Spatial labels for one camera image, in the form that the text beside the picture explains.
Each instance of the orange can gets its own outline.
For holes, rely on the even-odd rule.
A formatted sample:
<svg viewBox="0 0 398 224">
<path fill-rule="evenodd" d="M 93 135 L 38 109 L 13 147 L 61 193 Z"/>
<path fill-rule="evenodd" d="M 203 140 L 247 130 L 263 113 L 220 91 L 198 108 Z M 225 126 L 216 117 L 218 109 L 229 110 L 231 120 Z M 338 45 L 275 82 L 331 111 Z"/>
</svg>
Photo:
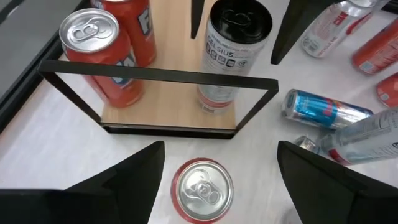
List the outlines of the orange can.
<svg viewBox="0 0 398 224">
<path fill-rule="evenodd" d="M 59 33 L 72 62 L 135 66 L 129 36 L 109 12 L 93 8 L 74 12 L 62 22 Z M 85 79 L 111 106 L 126 107 L 142 96 L 142 80 L 89 75 Z"/>
<path fill-rule="evenodd" d="M 353 55 L 353 65 L 374 75 L 398 60 L 398 19 L 375 35 Z"/>
<path fill-rule="evenodd" d="M 386 106 L 398 106 L 398 72 L 377 84 L 376 90 L 379 99 Z"/>
<path fill-rule="evenodd" d="M 149 0 L 91 0 L 91 5 L 110 12 L 126 28 L 138 66 L 147 67 L 155 60 Z"/>
</svg>

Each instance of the pull tab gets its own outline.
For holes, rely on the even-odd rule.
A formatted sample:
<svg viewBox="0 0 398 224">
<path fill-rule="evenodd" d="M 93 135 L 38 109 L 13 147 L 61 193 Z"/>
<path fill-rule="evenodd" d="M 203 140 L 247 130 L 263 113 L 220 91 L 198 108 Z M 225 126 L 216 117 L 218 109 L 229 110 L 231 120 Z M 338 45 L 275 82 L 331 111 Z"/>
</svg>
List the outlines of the pull tab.
<svg viewBox="0 0 398 224">
<path fill-rule="evenodd" d="M 205 170 L 200 170 L 202 180 L 192 185 L 185 191 L 185 194 L 190 198 L 199 198 L 207 204 L 215 205 L 220 198 L 222 193 L 219 188 L 212 183 L 209 174 Z"/>
<path fill-rule="evenodd" d="M 71 31 L 71 40 L 73 42 L 82 42 L 92 37 L 107 38 L 112 34 L 109 29 L 101 30 L 100 26 L 111 27 L 111 24 L 100 17 L 92 18 L 85 24 L 74 27 Z"/>
<path fill-rule="evenodd" d="M 235 12 L 232 9 L 225 10 L 221 19 L 225 22 L 239 27 L 247 27 L 251 24 L 250 12 L 249 13 L 242 13 L 242 12 Z"/>
</svg>

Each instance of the white surface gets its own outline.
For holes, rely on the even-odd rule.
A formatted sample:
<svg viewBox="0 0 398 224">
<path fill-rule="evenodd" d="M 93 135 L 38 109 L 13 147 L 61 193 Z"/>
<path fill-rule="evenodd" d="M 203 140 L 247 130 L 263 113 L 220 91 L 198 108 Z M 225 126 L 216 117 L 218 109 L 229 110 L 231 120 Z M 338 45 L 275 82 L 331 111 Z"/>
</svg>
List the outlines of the white surface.
<svg viewBox="0 0 398 224">
<path fill-rule="evenodd" d="M 209 157 L 223 164 L 234 181 L 229 213 L 219 223 L 280 223 L 292 201 L 276 160 L 277 143 L 300 135 L 315 138 L 319 129 L 280 116 L 280 102 L 291 88 L 318 93 L 374 112 L 383 110 L 374 85 L 398 71 L 394 65 L 374 77 L 352 68 L 349 56 L 395 15 L 376 14 L 329 57 L 317 60 L 296 45 L 279 66 L 270 65 L 272 45 L 287 0 L 263 1 L 274 18 L 270 39 L 251 75 L 276 78 L 280 93 L 230 141 L 108 134 L 61 93 L 43 82 L 0 135 L 0 187 L 65 189 L 95 175 L 158 140 L 165 141 L 165 167 L 150 223 L 186 223 L 174 210 L 170 181 L 185 161 Z M 81 77 L 63 75 L 73 88 L 101 111 L 102 102 Z M 353 169 L 398 187 L 398 159 Z"/>
</svg>

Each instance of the wooden shelf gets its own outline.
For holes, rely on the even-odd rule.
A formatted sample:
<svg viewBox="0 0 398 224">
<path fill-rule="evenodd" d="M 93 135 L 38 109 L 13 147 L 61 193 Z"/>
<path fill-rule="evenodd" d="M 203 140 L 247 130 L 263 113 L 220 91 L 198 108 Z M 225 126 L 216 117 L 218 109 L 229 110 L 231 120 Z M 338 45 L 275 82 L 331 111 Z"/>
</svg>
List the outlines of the wooden shelf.
<svg viewBox="0 0 398 224">
<path fill-rule="evenodd" d="M 195 40 L 190 38 L 191 1 L 151 1 L 157 44 L 157 59 L 151 68 L 193 72 L 201 70 L 207 17 L 215 1 L 205 1 Z M 190 128 L 236 127 L 234 105 L 225 114 L 208 114 L 198 104 L 196 85 L 156 81 L 147 81 L 144 96 L 130 107 L 118 109 L 106 105 L 102 122 Z"/>
</svg>

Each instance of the blue can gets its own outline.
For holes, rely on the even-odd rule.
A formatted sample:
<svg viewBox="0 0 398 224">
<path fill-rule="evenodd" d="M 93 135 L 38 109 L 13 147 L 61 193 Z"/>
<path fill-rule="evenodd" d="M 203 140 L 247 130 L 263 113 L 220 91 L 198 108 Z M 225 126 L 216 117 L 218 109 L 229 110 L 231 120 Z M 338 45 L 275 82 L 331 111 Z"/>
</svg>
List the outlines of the blue can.
<svg viewBox="0 0 398 224">
<path fill-rule="evenodd" d="M 282 104 L 288 119 L 317 127 L 340 129 L 373 115 L 369 109 L 301 90 L 290 90 Z"/>
</svg>

